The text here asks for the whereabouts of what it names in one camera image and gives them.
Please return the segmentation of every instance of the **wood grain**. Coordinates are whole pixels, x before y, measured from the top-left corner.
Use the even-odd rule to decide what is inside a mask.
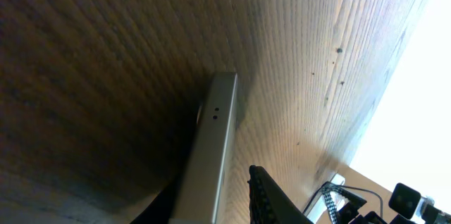
[[[0,0],[0,219],[133,219],[182,169],[214,71],[240,77],[225,222],[249,222],[250,164],[302,208],[425,1]]]

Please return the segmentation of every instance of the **wooden table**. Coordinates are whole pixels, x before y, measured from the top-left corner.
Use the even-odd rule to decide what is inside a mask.
[[[183,167],[215,71],[247,169],[299,207],[359,143],[426,0],[0,0],[0,219],[133,219]]]

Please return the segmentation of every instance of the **white floor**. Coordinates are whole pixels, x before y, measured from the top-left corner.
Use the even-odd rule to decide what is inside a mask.
[[[451,0],[430,0],[351,168],[451,213]]]

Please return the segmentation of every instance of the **black wire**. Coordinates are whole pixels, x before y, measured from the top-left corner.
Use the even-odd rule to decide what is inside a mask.
[[[351,187],[351,186],[346,186],[346,185],[335,185],[341,188],[345,188],[345,189],[355,189],[355,190],[359,190],[359,191],[363,191],[363,192],[368,192],[371,194],[376,195],[379,198],[379,201],[381,203],[381,218],[383,218],[383,200],[382,197],[379,196],[379,194],[369,190],[369,189],[362,189],[362,188],[357,188],[357,187]],[[313,202],[313,200],[315,199],[316,195],[318,194],[319,191],[321,191],[321,189],[323,189],[324,185],[321,186],[319,189],[317,189],[317,191],[315,192],[315,194],[313,194],[313,196],[311,197],[309,203],[307,204],[307,206],[305,206],[304,211],[302,212],[302,214],[305,214],[305,211],[309,208],[309,206],[311,205],[311,203]]]
[[[379,198],[379,201],[380,201],[380,203],[381,203],[381,218],[383,218],[383,215],[382,215],[382,210],[383,210],[383,200],[382,200],[382,197],[379,196],[379,194],[377,194],[377,193],[375,193],[375,192],[373,192],[373,191],[371,191],[371,190],[369,190],[369,189],[356,188],[356,187],[351,187],[351,186],[346,186],[346,185],[336,185],[336,186],[341,187],[341,188],[345,188],[345,189],[355,189],[355,190],[359,190],[359,191],[363,191],[363,192],[368,192],[368,193],[371,193],[371,194],[376,195],[376,196]]]

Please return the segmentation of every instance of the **metallic object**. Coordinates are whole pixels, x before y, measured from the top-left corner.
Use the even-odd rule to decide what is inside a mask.
[[[202,105],[190,160],[170,224],[216,223],[226,204],[235,138],[237,74],[216,73]]]

